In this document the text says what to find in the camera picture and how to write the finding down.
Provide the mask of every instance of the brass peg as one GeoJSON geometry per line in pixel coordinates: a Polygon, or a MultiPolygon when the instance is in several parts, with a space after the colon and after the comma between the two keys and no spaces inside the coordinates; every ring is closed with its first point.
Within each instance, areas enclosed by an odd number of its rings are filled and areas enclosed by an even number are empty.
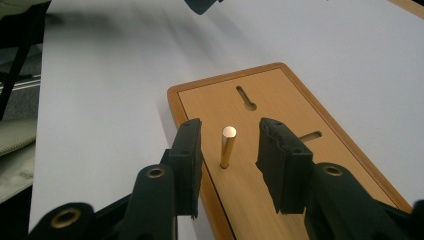
{"type": "Polygon", "coordinates": [[[222,130],[222,148],[221,148],[221,168],[226,169],[230,165],[230,156],[233,151],[234,141],[237,131],[234,127],[228,126],[222,130]]]}

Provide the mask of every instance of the black object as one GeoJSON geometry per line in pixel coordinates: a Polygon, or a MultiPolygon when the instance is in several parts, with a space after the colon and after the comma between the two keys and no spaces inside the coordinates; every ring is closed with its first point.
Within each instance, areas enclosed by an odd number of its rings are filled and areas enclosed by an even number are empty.
{"type": "Polygon", "coordinates": [[[422,201],[409,215],[372,199],[347,169],[314,164],[312,153],[279,121],[261,119],[257,166],[277,211],[301,214],[306,207],[310,239],[424,239],[422,201]]]}
{"type": "Polygon", "coordinates": [[[0,21],[0,48],[18,47],[11,69],[7,74],[0,74],[3,90],[0,94],[0,120],[3,119],[7,102],[9,101],[19,72],[25,62],[32,44],[40,43],[43,39],[44,17],[50,2],[33,5],[28,11],[16,16],[6,16],[0,21]]]}
{"type": "Polygon", "coordinates": [[[177,239],[177,216],[197,217],[200,130],[199,119],[183,123],[160,164],[139,172],[131,195],[96,213],[85,203],[63,205],[46,214],[28,239],[177,239]]]}
{"type": "Polygon", "coordinates": [[[216,1],[217,0],[185,0],[191,10],[199,15],[205,13],[216,1]]]}

